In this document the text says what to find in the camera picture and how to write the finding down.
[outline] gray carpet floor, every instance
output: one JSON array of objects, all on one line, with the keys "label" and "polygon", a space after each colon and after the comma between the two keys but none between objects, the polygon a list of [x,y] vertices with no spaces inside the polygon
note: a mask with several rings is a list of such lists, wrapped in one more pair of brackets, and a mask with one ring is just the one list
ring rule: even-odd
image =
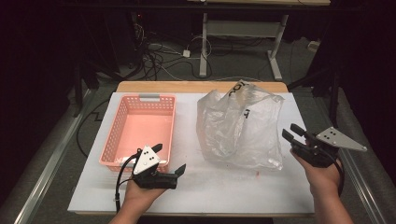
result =
[{"label": "gray carpet floor", "polygon": [[[237,81],[239,79],[245,79],[247,81],[274,81],[268,60],[265,57],[265,51],[271,48],[272,43],[271,40],[264,39],[257,46],[240,45],[240,49],[234,49],[225,56],[216,56],[216,54],[224,54],[227,52],[227,49],[213,49],[212,56],[209,58],[211,76],[207,80]],[[306,39],[301,39],[294,43],[282,43],[276,59],[284,78],[283,81],[286,84],[303,77],[315,56],[315,53],[306,49],[307,44],[308,41]],[[183,50],[181,46],[174,45],[173,43],[166,43],[166,46],[168,51],[181,52]],[[161,55],[168,61],[178,57],[169,53],[162,53]],[[163,65],[164,69],[157,75],[158,80],[198,80],[198,78],[191,74],[191,68],[193,68],[195,74],[198,74],[198,61],[186,61],[189,63],[179,63],[173,66],[170,66],[172,63],[165,63]],[[128,68],[123,69],[125,73],[129,71]],[[117,82],[107,78],[106,75],[99,74],[98,78],[100,80],[100,87],[94,92],[92,101],[87,105],[88,112],[91,112],[97,105],[108,99],[111,92],[118,85]],[[294,93],[308,130],[317,133],[331,126],[327,117],[326,102],[328,101],[326,98],[313,97],[309,88],[297,88],[292,92]],[[7,202],[2,206],[0,210],[0,223],[14,223],[52,155],[53,150],[63,139],[66,130],[73,120],[73,114],[76,109],[75,105],[73,105],[73,96],[73,92],[71,92],[70,101],[72,104],[70,108],[58,122],[57,126],[54,127],[40,150],[37,151],[21,177],[20,182],[8,197]],[[99,112],[99,117],[101,118],[106,112],[106,104],[99,106],[95,111]],[[356,187],[357,185],[352,181],[349,174],[346,175],[345,188],[342,194],[342,200],[346,208],[352,215],[355,223],[392,223],[396,219],[396,189],[371,149],[370,143],[364,136],[359,122],[354,117],[353,111],[350,110],[347,97],[342,92],[342,89],[339,95],[337,122],[341,132],[369,148],[365,153],[351,152],[351,156],[355,159],[356,166],[359,168],[364,183],[370,192],[373,193],[371,197],[375,200],[375,206],[379,209],[379,212],[376,213],[380,214],[380,216],[376,217],[382,217],[383,219],[375,220],[370,215],[370,212],[367,212],[371,207],[368,207],[367,204],[362,202],[361,195]],[[100,121],[95,121],[94,116],[89,116],[81,126],[79,142],[82,150],[87,154],[90,151],[99,127]],[[48,190],[44,192],[45,197],[35,210],[34,215],[31,216],[30,221],[32,223],[107,223],[112,218],[112,216],[82,216],[67,212],[67,207],[73,195],[73,190],[78,183],[85,160],[85,157],[78,149],[78,143],[74,135],[66,146],[64,158],[57,169],[55,177],[50,183]],[[265,221],[268,220],[218,219],[216,222],[266,223]],[[179,220],[180,222],[187,223],[186,219]],[[312,217],[274,217],[273,222],[276,224],[303,224],[314,223],[314,219]]]}]

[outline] clear plastic bag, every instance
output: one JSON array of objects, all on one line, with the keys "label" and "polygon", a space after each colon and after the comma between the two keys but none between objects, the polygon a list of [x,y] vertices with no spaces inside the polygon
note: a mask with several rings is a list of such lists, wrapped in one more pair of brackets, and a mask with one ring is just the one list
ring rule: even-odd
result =
[{"label": "clear plastic bag", "polygon": [[200,99],[196,132],[205,159],[281,170],[277,120],[283,101],[244,80],[222,97],[213,90]]}]

